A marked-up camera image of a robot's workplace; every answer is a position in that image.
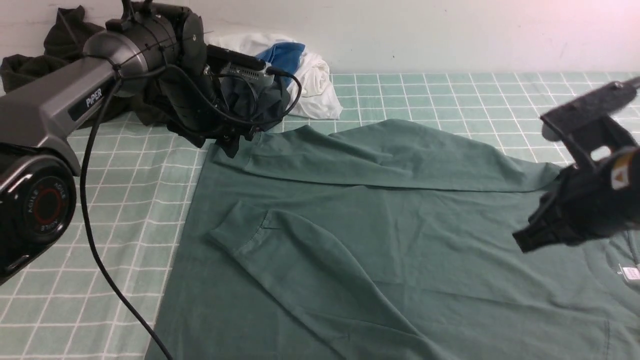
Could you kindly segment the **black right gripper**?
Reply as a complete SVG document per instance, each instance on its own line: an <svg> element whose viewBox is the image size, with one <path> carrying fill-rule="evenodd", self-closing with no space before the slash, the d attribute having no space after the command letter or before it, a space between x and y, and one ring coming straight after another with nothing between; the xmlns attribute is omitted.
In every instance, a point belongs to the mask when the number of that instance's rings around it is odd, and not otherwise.
<svg viewBox="0 0 640 360"><path fill-rule="evenodd" d="M640 164L638 150L622 150L562 170L559 184L546 192L528 224L513 237L523 253L553 246L579 246L638 230Z"/></svg>

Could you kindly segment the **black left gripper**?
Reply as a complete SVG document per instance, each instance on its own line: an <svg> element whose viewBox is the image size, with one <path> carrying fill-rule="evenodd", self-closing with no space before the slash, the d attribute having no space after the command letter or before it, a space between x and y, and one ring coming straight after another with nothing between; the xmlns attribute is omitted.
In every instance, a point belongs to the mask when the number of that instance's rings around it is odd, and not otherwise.
<svg viewBox="0 0 640 360"><path fill-rule="evenodd" d="M217 107L196 82L174 64L162 70L158 82L177 116L167 123L166 129L197 148L213 140L227 157L234 158L240 138L251 141L263 126L260 121L243 120Z"/></svg>

